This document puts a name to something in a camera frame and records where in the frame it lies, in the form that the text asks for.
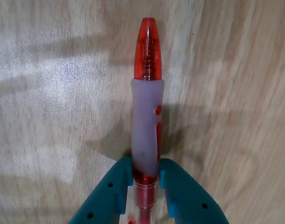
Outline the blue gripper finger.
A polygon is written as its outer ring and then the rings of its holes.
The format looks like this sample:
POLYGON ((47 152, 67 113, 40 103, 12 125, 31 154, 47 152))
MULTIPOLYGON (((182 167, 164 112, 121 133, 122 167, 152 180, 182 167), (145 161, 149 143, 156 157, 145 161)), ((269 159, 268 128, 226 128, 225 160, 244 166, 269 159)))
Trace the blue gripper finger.
POLYGON ((124 156, 105 174, 70 223, 118 224, 126 212, 128 187, 132 185, 132 158, 124 156))
POLYGON ((160 160, 159 186, 165 190, 169 217, 177 224, 227 224, 218 203, 180 165, 160 160))

